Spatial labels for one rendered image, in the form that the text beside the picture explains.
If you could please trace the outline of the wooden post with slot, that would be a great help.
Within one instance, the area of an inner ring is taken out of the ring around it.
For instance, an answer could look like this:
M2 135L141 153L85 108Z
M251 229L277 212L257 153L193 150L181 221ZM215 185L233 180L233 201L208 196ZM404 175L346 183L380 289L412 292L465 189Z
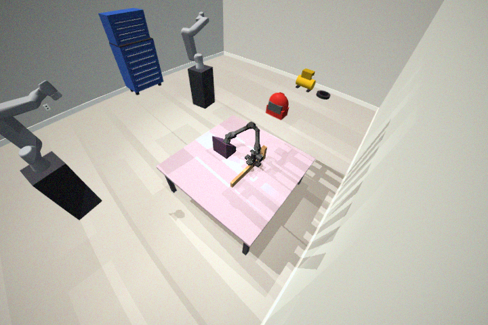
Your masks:
M263 157L263 160L266 158L266 151L267 151L267 147L265 145L263 145L261 147L261 151L260 151L261 152L261 155L264 156Z

